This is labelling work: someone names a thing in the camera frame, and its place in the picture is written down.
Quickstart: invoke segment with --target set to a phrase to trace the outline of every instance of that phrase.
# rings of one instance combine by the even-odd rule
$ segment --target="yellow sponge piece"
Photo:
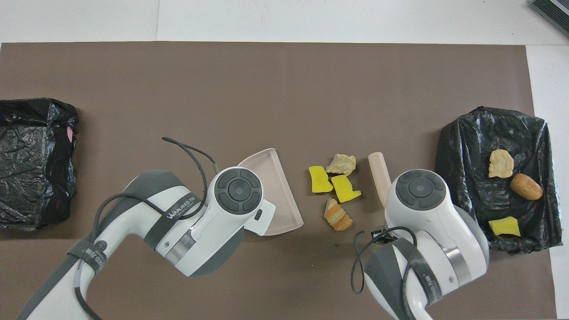
[[[521,236],[519,234],[518,219],[514,217],[505,217],[500,220],[488,221],[488,224],[490,224],[492,232],[497,236],[504,233],[508,235],[516,235],[518,237]]]
[[[332,177],[332,184],[334,185],[334,189],[336,189],[339,202],[350,201],[361,195],[361,191],[352,190],[352,184],[345,174]]]
[[[308,167],[308,172],[310,173],[310,178],[312,179],[312,192],[330,192],[333,187],[330,181],[328,181],[328,174],[324,171],[323,166],[311,166]]]

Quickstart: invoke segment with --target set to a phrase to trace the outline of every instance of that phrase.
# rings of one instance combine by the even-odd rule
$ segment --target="brown tabletop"
[[[533,114],[523,46],[299,43],[4,43],[0,99],[52,97],[74,105],[78,193],[71,217],[40,231],[0,232],[0,314],[24,303],[86,235],[99,204],[139,173],[175,172],[201,194],[193,162],[170,136],[220,167],[278,150],[304,226],[247,233],[215,273],[186,278],[136,236],[89,287],[104,319],[376,319],[388,314],[349,284],[354,234],[384,222],[367,163],[384,153],[392,178],[433,169],[441,128],[484,105]],[[354,155],[362,196],[335,232],[328,195],[308,167]],[[206,166],[211,178],[213,170]],[[428,307],[435,319],[555,318],[549,252],[492,252],[488,273]]]

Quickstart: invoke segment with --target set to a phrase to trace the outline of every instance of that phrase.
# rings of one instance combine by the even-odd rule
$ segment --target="black trash bag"
[[[488,178],[490,153],[507,150],[514,174],[533,178],[543,197],[530,201],[510,188],[510,178]],[[553,180],[549,130],[544,120],[518,111],[483,106],[458,117],[439,137],[435,171],[447,182],[452,202],[486,234],[491,249],[530,253],[560,244],[561,223]],[[488,221],[512,216],[521,237],[496,236]]]
[[[54,99],[0,100],[0,227],[34,230],[69,217],[78,121]]]

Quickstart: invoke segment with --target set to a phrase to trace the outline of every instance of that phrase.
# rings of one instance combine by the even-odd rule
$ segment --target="white tile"
[[[1,0],[0,42],[155,40],[159,0]]]
[[[527,46],[535,115],[548,123],[560,210],[569,201],[569,46]],[[562,219],[564,246],[550,249],[559,319],[569,318],[569,217]]]
[[[161,0],[157,39],[569,44],[528,0]]]

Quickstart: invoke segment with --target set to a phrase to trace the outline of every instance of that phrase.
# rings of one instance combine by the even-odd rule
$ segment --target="wooden handle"
[[[385,208],[387,192],[391,187],[391,179],[385,164],[384,154],[374,152],[368,156],[369,167],[372,170],[373,182],[376,184],[377,196],[380,197],[381,204]]]

